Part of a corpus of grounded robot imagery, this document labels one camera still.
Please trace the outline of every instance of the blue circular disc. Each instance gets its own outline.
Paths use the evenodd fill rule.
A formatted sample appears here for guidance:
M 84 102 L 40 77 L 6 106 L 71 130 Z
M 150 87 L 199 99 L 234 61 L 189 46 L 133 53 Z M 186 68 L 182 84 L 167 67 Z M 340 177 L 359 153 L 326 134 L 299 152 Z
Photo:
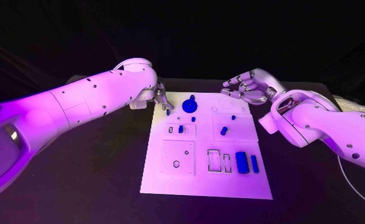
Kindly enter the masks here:
M 190 97 L 190 99 L 186 99 L 185 102 L 182 103 L 182 109 L 185 112 L 192 113 L 196 111 L 198 109 L 198 104 L 196 101 L 193 100 L 193 95 Z

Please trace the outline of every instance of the white board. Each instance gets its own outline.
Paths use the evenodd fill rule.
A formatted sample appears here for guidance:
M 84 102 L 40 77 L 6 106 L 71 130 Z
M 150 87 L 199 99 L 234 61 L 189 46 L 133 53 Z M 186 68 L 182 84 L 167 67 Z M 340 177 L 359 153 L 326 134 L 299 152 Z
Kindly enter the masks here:
M 198 110 L 186 113 L 182 104 L 190 95 Z M 174 110 L 167 116 L 161 105 L 154 108 L 141 193 L 273 199 L 248 104 L 219 93 L 167 92 L 166 96 Z M 226 135 L 221 135 L 224 126 Z M 247 174 L 238 173 L 236 152 L 247 153 Z

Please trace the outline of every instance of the blue knob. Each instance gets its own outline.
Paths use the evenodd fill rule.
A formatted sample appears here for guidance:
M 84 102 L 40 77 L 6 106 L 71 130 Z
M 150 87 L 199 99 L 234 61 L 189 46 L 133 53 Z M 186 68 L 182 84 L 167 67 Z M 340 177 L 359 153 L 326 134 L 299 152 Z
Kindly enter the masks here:
M 221 135 L 226 135 L 226 130 L 228 130 L 228 128 L 224 126 L 222 131 L 221 131 Z
M 185 112 L 192 113 L 196 111 L 198 109 L 198 104 L 195 101 L 195 96 L 190 95 L 190 98 L 185 100 L 185 102 L 182 103 L 182 109 Z

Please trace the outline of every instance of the robotic hand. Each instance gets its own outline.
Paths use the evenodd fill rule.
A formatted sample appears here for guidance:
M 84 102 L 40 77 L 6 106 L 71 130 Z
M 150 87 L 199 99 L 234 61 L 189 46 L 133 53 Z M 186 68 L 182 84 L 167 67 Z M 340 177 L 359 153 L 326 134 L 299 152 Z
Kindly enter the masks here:
M 0 192 L 14 181 L 33 156 L 56 137 L 88 121 L 147 101 L 173 109 L 163 83 L 146 59 L 121 62 L 114 70 L 50 91 L 0 104 Z
M 275 77 L 261 69 L 238 75 L 222 86 L 236 83 L 239 91 L 222 89 L 224 95 L 252 105 L 267 100 L 273 102 L 270 112 L 258 120 L 270 134 L 280 131 L 300 148 L 320 139 L 340 158 L 365 167 L 363 112 L 340 112 L 329 99 L 313 91 L 287 91 Z

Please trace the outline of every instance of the dark table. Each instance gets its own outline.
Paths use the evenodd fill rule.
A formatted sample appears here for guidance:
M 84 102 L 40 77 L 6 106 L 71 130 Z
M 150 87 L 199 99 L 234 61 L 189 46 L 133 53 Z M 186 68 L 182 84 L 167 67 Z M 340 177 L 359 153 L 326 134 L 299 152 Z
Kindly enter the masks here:
M 169 91 L 219 92 L 222 81 L 166 79 Z M 333 102 L 323 84 L 284 83 Z M 249 106 L 274 200 L 140 194 L 153 115 L 120 109 L 66 132 L 35 157 L 0 194 L 0 223 L 365 223 L 365 201 L 320 142 L 303 149 L 257 120 L 270 104 Z M 365 193 L 365 169 L 343 161 Z

